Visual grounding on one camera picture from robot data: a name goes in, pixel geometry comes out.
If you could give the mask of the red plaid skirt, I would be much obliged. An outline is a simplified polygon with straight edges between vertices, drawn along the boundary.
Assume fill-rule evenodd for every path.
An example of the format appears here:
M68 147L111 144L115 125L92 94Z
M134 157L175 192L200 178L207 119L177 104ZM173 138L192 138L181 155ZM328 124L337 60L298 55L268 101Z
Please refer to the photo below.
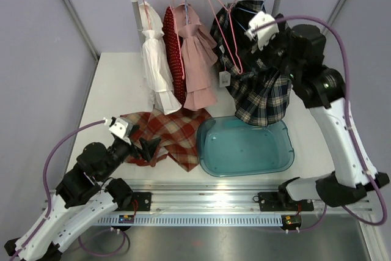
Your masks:
M135 112L122 117L139 125L139 129L130 136L137 146L140 145L141 138L147 141L156 138L161 140L151 161L129 156L127 163L154 167L159 161L169 157L187 172L199 165L197 130L204 121L211 118L207 110L190 111L182 108L175 113L164 115L154 109L152 112Z

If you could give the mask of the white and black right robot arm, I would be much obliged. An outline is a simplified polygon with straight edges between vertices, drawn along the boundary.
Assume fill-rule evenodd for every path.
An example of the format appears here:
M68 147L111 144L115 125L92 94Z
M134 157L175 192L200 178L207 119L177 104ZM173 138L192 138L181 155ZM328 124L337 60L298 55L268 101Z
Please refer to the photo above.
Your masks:
M294 93L317 122L332 157L334 170L312 178L296 177L278 187L277 202L291 210L302 200L321 200L330 207L346 207L390 183L368 158L353 124L349 102L348 74L327 67L323 21L304 17L310 24L284 26L289 20L256 13L246 32L257 40L263 63L291 81Z

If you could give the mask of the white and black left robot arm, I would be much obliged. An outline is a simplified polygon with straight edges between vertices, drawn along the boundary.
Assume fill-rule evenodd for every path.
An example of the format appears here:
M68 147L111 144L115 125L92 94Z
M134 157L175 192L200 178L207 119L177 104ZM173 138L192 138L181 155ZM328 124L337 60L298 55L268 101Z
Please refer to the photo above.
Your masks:
M93 142L76 159L51 195L47 209L22 237L7 241L11 258L60 260L61 255L102 216L113 211L130 211L120 223L132 224L139 211L150 211L152 195L134 192L121 178L111 174L129 157L150 161L159 139L139 140L137 147L115 138L110 147Z

